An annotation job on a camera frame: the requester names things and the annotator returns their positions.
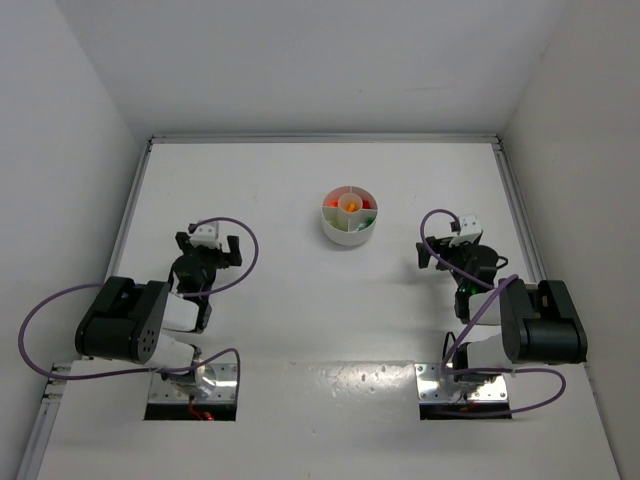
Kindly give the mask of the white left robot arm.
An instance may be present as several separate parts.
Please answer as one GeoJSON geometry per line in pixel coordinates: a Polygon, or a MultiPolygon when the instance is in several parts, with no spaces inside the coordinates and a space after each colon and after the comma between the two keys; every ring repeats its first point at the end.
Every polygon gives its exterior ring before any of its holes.
{"type": "Polygon", "coordinates": [[[196,364],[201,355],[199,347],[171,334],[200,334],[207,327],[217,272],[242,265],[240,239],[229,235],[224,250],[214,223],[193,233],[178,232],[176,242],[181,255],[171,265],[167,280],[145,284],[120,276],[106,280],[79,323],[75,347],[82,356],[156,370],[176,389],[199,396],[213,384],[210,368],[171,372],[196,364]]]}

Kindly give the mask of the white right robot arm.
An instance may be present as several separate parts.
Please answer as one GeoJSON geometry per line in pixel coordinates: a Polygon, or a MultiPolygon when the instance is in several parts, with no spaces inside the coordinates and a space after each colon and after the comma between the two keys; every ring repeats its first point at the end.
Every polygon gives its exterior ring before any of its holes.
{"type": "Polygon", "coordinates": [[[519,365],[581,364],[588,338],[566,284],[496,278],[508,259],[479,241],[428,237],[416,244],[418,266],[434,259],[451,273],[456,317],[465,325],[442,358],[457,381],[497,376],[519,365]]]}

